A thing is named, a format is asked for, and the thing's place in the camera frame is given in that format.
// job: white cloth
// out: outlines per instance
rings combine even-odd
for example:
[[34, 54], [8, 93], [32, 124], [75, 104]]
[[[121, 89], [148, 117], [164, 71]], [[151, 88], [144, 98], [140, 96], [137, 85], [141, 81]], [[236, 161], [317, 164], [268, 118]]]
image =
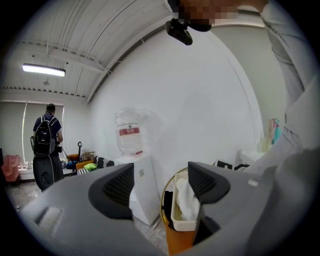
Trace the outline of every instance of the white cloth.
[[290, 155], [320, 147], [319, 63], [312, 47], [293, 18], [270, 0], [263, 12], [272, 50], [286, 86], [284, 130], [271, 149], [247, 173], [262, 174]]
[[182, 219], [184, 221], [197, 220], [200, 203], [195, 197], [189, 181], [185, 178], [180, 178], [176, 181], [175, 186], [178, 190], [176, 203], [180, 207]]

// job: fluorescent light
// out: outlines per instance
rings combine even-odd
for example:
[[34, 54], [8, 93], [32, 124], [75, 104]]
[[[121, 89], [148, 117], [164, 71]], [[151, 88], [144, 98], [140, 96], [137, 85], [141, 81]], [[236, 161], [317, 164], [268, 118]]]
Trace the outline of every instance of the fluorescent light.
[[66, 74], [66, 71], [64, 69], [50, 67], [50, 66], [35, 65], [35, 64], [23, 64], [22, 69], [25, 72], [48, 74], [48, 75], [54, 75], [59, 77], [64, 77]]

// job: white wall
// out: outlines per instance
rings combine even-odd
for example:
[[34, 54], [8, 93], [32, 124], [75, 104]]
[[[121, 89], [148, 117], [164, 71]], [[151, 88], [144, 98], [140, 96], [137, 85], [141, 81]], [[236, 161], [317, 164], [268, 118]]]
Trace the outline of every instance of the white wall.
[[248, 76], [259, 103], [263, 129], [268, 119], [285, 125], [286, 91], [280, 66], [265, 29], [249, 26], [215, 27], [211, 30], [234, 54]]
[[77, 100], [72, 100], [71, 97], [61, 96], [47, 97], [40, 95], [42, 92], [26, 91], [19, 94], [4, 94], [0, 95], [2, 101], [21, 101], [21, 102], [37, 102], [37, 103], [54, 103], [63, 104], [64, 113], [62, 121], [62, 147], [68, 155], [77, 154], [79, 141], [82, 142], [82, 152], [92, 151], [91, 129], [90, 129], [90, 108], [87, 103]]
[[212, 33], [190, 31], [192, 46], [162, 31], [113, 71], [90, 103], [93, 148], [120, 156], [114, 114], [147, 109], [142, 135], [151, 151], [158, 192], [188, 161], [234, 162], [262, 132], [260, 111], [243, 69]]

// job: man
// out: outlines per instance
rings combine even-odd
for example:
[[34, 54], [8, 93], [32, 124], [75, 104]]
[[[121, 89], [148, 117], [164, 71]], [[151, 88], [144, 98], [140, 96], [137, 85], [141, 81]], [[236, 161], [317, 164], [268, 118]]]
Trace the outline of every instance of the man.
[[320, 69], [308, 40], [274, 0], [180, 0], [179, 15], [194, 23], [214, 24], [239, 6], [254, 7], [261, 14], [286, 86], [284, 130], [271, 149], [244, 170], [262, 175], [288, 156], [320, 146]]
[[[50, 103], [46, 106], [45, 109], [45, 114], [42, 118], [45, 120], [48, 120], [49, 122], [51, 121], [52, 118], [54, 118], [56, 113], [56, 106], [53, 103]], [[33, 127], [33, 135], [35, 136], [36, 130], [41, 124], [41, 117], [39, 117], [34, 124]], [[55, 140], [55, 145], [60, 144], [64, 138], [62, 137], [62, 129], [61, 129], [61, 124], [58, 119], [54, 121], [51, 127], [53, 137]], [[54, 148], [54, 151], [50, 155], [51, 161], [52, 161], [52, 167], [53, 167], [53, 175], [54, 175], [54, 182], [57, 182], [59, 180], [62, 180], [64, 178], [64, 173], [62, 169], [62, 164], [60, 162], [59, 158], [59, 152], [57, 151], [57, 148]]]

